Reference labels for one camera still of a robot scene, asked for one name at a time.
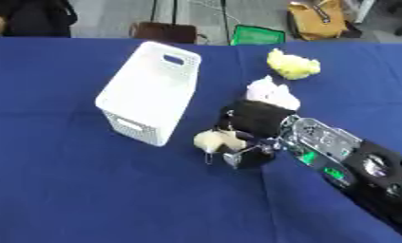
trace basket handle hole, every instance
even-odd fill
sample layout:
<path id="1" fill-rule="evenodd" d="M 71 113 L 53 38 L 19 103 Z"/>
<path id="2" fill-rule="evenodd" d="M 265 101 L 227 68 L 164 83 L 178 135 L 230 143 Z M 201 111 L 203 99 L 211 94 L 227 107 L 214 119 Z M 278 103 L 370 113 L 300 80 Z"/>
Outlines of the basket handle hole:
<path id="1" fill-rule="evenodd" d="M 175 65 L 184 65 L 184 60 L 181 58 L 173 57 L 170 55 L 163 55 L 163 58 L 169 63 L 175 64 Z"/>
<path id="2" fill-rule="evenodd" d="M 139 131 L 139 132 L 142 132 L 142 131 L 143 131 L 143 129 L 142 129 L 139 125 L 136 125 L 136 124 L 131 123 L 131 122 L 129 122 L 129 121 L 124 121 L 124 120 L 118 118 L 118 119 L 116 120 L 116 122 L 118 122 L 119 124 L 121 124 L 121 125 L 123 125 L 123 126 L 126 126 L 126 127 L 131 128 L 131 129 L 137 130 L 137 131 Z"/>

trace robotic arm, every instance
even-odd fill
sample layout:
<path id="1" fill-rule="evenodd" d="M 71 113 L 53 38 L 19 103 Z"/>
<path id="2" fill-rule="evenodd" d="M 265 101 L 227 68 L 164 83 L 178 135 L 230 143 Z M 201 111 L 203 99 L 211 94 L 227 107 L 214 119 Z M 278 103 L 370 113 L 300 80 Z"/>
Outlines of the robotic arm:
<path id="1" fill-rule="evenodd" d="M 402 234 L 402 156 L 340 128 L 301 118 L 299 105 L 283 107 L 283 100 L 243 99 L 225 106 L 213 131 L 232 131 L 234 140 L 244 141 L 243 147 L 225 142 L 220 149 L 203 150 L 222 154 L 235 169 L 260 166 L 286 150 Z"/>

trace beige object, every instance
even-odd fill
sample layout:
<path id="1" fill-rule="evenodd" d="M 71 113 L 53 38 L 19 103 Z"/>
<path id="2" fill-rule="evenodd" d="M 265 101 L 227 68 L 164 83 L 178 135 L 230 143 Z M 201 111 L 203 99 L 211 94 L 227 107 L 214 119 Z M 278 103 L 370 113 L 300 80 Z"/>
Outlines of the beige object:
<path id="1" fill-rule="evenodd" d="M 232 131 L 213 131 L 201 132 L 194 138 L 194 144 L 207 154 L 213 154 L 222 145 L 226 145 L 233 151 L 238 151 L 246 147 L 246 141 L 238 140 L 236 132 Z"/>
<path id="2" fill-rule="evenodd" d="M 339 37 L 342 31 L 347 30 L 339 0 L 324 0 L 318 6 L 331 17 L 330 23 L 323 23 L 317 12 L 307 4 L 298 2 L 289 4 L 288 9 L 294 15 L 299 34 L 303 39 Z"/>

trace white plastic basket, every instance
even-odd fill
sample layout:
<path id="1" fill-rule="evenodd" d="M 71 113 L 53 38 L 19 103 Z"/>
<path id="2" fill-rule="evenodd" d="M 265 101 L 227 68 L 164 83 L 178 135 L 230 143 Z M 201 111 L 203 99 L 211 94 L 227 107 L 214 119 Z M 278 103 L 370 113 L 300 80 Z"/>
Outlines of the white plastic basket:
<path id="1" fill-rule="evenodd" d="M 96 99 L 113 129 L 164 146 L 196 89 L 201 56 L 145 42 Z"/>

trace white tissue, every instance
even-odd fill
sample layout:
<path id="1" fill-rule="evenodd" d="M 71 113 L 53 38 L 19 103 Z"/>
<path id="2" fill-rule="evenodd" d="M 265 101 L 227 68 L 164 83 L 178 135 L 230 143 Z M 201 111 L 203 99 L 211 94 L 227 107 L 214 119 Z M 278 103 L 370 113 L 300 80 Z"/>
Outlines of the white tissue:
<path id="1" fill-rule="evenodd" d="M 276 85 L 269 75 L 248 85 L 246 100 L 269 103 L 295 111 L 301 106 L 299 99 L 291 94 L 286 84 Z"/>

